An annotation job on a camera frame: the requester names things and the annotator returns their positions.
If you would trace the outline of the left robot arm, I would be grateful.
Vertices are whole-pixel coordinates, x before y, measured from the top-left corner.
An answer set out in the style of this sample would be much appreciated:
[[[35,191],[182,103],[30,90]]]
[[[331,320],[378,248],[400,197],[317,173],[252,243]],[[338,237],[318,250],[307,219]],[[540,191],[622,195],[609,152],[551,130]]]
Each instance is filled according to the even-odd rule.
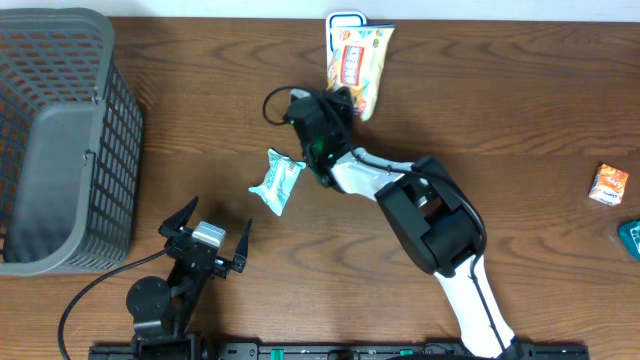
[[[174,260],[167,278],[148,276],[130,288],[126,306],[133,317],[135,359],[208,359],[207,341],[186,328],[205,285],[212,279],[226,278],[231,271],[241,273],[248,257],[251,226],[247,225],[228,260],[219,255],[226,231],[200,222],[187,224],[196,209],[197,198],[164,220],[159,234],[167,239],[164,250]]]

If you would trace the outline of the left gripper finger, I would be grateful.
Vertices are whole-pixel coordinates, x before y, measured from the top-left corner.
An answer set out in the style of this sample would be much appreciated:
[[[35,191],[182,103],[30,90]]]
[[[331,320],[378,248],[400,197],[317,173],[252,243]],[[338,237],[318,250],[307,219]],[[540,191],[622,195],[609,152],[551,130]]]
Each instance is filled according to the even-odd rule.
[[[237,273],[242,273],[244,271],[247,262],[251,226],[252,219],[249,219],[246,228],[240,238],[240,241],[234,251],[231,269]]]
[[[195,196],[181,210],[164,220],[159,227],[159,234],[165,238],[178,238],[190,232],[185,229],[193,212],[195,211],[199,198]]]

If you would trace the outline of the cream snack bag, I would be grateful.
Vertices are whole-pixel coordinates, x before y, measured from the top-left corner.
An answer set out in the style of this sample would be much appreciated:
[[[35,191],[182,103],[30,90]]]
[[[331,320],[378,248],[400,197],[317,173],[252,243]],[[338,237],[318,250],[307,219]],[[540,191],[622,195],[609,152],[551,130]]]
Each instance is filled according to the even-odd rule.
[[[393,24],[339,26],[331,30],[328,90],[349,90],[354,114],[363,122],[374,113]]]

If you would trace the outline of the teal snack packet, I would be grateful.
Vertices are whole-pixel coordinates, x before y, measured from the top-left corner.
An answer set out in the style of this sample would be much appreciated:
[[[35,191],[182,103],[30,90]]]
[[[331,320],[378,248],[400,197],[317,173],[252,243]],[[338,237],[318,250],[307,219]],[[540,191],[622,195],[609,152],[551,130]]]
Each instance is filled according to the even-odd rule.
[[[258,195],[274,214],[281,216],[301,172],[307,165],[273,148],[268,150],[267,156],[269,169],[263,182],[258,186],[250,187],[248,191]]]

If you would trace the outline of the blue mouthwash bottle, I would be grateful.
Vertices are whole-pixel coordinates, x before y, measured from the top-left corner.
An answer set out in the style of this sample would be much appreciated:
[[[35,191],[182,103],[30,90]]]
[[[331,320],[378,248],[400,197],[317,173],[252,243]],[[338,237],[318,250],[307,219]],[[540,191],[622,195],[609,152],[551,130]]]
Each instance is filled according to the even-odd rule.
[[[639,247],[640,222],[633,220],[618,227],[618,235],[628,253],[636,260],[640,261]]]

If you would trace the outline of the orange tissue pack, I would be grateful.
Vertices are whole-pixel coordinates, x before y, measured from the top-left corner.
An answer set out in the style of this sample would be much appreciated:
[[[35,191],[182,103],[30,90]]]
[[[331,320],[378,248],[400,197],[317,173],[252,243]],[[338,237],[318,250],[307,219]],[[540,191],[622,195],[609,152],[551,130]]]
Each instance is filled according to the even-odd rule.
[[[620,205],[628,178],[628,173],[608,164],[602,164],[596,170],[588,197],[609,206]]]

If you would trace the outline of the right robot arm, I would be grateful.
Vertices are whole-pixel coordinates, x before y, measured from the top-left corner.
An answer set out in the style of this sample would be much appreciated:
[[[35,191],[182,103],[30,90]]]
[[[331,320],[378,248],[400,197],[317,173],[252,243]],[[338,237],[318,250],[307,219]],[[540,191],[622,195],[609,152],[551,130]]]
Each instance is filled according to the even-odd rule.
[[[294,88],[285,114],[303,156],[326,188],[374,201],[410,260],[434,276],[473,355],[503,359],[515,333],[504,320],[486,273],[487,230],[478,211],[430,156],[397,162],[352,142],[345,90]]]

